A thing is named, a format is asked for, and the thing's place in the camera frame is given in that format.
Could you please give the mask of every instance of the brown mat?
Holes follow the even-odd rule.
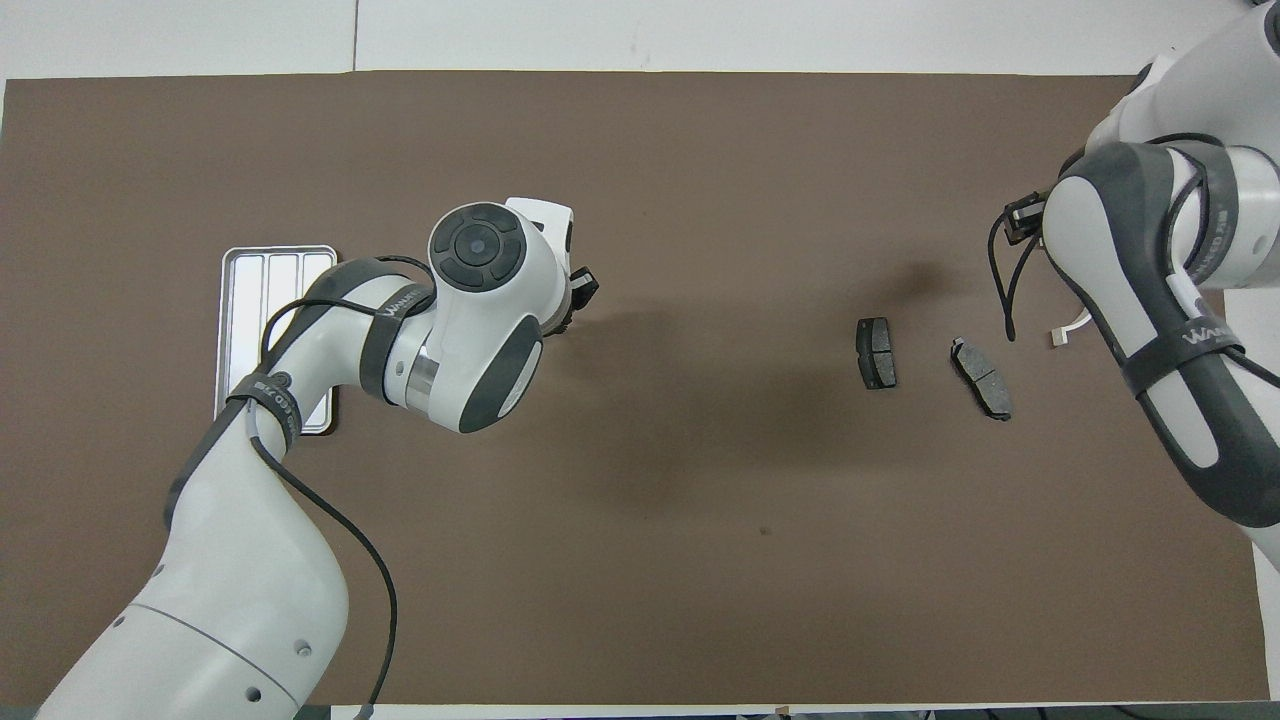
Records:
[[[0,145],[0,703],[142,585],[210,421],[234,245],[425,255],[454,205],[577,213],[603,283],[507,420],[346,391],[288,464],[403,609],[387,702],[1266,697],[1249,546],[1202,507],[1037,258],[1009,345],[983,241],[1125,78],[364,73],[13,81]],[[863,389],[858,318],[901,387]],[[977,342],[1015,418],[947,363]],[[355,703],[352,594],[315,702]]]

